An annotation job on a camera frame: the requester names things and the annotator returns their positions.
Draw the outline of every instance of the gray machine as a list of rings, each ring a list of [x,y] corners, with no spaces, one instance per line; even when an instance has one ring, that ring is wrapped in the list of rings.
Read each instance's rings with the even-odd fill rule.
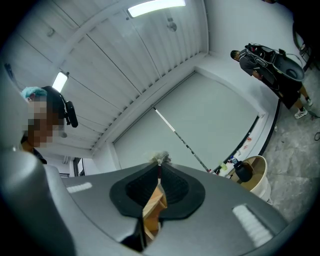
[[[0,193],[6,208],[53,255],[272,255],[298,227],[239,184],[186,166],[145,163],[62,179],[52,166],[18,150],[27,103],[2,74]],[[146,247],[142,209],[158,177],[168,208]]]
[[[187,217],[164,218],[155,241],[144,248],[140,219],[121,214],[110,192],[127,177],[158,168],[156,164],[62,179],[56,168],[42,165],[26,152],[3,151],[0,161],[5,167],[0,176],[5,202],[29,235],[54,255],[271,255],[293,231],[292,225],[287,226],[272,206],[237,183],[165,163],[161,168],[197,180],[204,188],[205,197]],[[140,181],[140,185],[150,182],[150,177]],[[168,209],[182,201],[168,202]],[[250,232],[233,211],[237,206],[249,209],[271,235],[269,241],[255,246]],[[140,239],[141,252],[131,249],[134,246],[128,243],[130,238],[135,245]]]

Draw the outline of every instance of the person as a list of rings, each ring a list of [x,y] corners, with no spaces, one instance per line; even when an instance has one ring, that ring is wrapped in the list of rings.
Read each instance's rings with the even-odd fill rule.
[[[54,130],[63,130],[65,105],[60,93],[51,86],[43,88],[26,87],[21,95],[27,100],[29,107],[28,124],[25,129],[21,147],[24,151],[35,155],[43,164],[47,161],[35,148],[52,142]]]
[[[266,84],[288,109],[293,105],[296,106],[298,108],[298,112],[294,115],[296,119],[306,116],[308,111],[304,108],[300,100],[300,94],[305,97],[309,106],[311,106],[313,102],[302,82],[294,81],[277,72],[272,74],[268,69],[256,65],[255,61],[252,60],[253,58],[246,55],[245,52],[246,49],[243,49],[242,51],[233,50],[231,51],[230,56],[232,59],[239,62],[240,67],[248,75],[254,76],[256,79]]]

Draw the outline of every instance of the white ceiling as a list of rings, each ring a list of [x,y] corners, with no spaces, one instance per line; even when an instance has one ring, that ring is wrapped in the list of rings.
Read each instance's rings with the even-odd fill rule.
[[[57,138],[49,152],[90,157],[103,133],[141,94],[206,51],[203,1],[129,18],[127,8],[141,2],[43,1],[4,47],[2,57],[21,90],[52,85],[60,70],[70,72],[61,93],[73,102],[79,126],[66,126],[68,137]],[[176,32],[167,28],[168,18]]]

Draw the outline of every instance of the ceiling light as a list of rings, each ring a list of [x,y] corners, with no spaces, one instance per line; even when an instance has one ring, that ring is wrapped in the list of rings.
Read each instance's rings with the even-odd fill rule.
[[[69,77],[69,72],[64,73],[64,72],[60,71],[58,73],[58,75],[56,76],[52,87],[60,93],[62,88],[64,87],[66,81],[68,80],[68,77]]]
[[[131,15],[131,17],[134,18],[152,11],[178,6],[186,6],[185,0],[153,0],[143,2],[133,7],[130,7],[128,9],[128,12]]]

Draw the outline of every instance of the gray floor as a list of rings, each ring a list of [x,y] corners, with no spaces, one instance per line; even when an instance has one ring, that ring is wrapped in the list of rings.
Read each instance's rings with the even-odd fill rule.
[[[315,67],[307,70],[303,82],[313,105],[306,109],[320,116],[320,71]],[[292,221],[306,213],[320,187],[320,118],[311,120],[307,115],[295,119],[295,107],[288,110],[281,104],[277,119],[278,131],[273,132],[263,156],[268,163],[267,178],[271,185],[273,206]]]

